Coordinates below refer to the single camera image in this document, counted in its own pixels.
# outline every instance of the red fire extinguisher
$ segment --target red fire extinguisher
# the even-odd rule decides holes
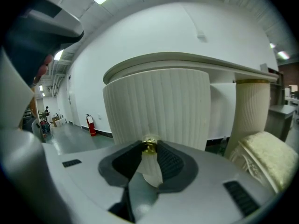
[[[88,124],[88,128],[89,128],[89,133],[91,136],[96,136],[97,132],[95,131],[95,127],[94,127],[94,123],[93,123],[93,118],[91,115],[86,114],[86,121]]]

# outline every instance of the doorway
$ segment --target doorway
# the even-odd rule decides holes
[[[81,127],[78,112],[77,112],[76,101],[75,101],[75,93],[73,91],[74,86],[71,82],[71,76],[69,76],[69,79],[68,79],[67,90],[68,90],[68,95],[69,95],[68,100],[69,100],[69,104],[70,104],[70,108],[71,108],[71,115],[73,117],[73,123],[75,125]]]

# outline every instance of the white curved shelf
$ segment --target white curved shelf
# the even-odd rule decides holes
[[[209,74],[211,84],[232,83],[244,79],[265,79],[269,82],[275,82],[278,78],[276,74],[206,56],[179,52],[160,52],[137,56],[118,63],[105,73],[103,81],[108,84],[135,73],[169,68],[204,71]]]

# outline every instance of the cylindrical column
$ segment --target cylindrical column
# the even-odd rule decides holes
[[[207,73],[145,71],[109,83],[103,93],[116,144],[154,138],[205,150],[211,106]],[[143,155],[138,170],[156,174],[156,159]]]
[[[229,158],[240,139],[264,131],[270,105],[269,81],[240,80],[236,83],[235,119],[224,153],[226,158]]]

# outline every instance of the gray cabinet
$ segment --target gray cabinet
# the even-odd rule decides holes
[[[269,108],[265,131],[285,142],[296,108],[290,105],[273,105]]]

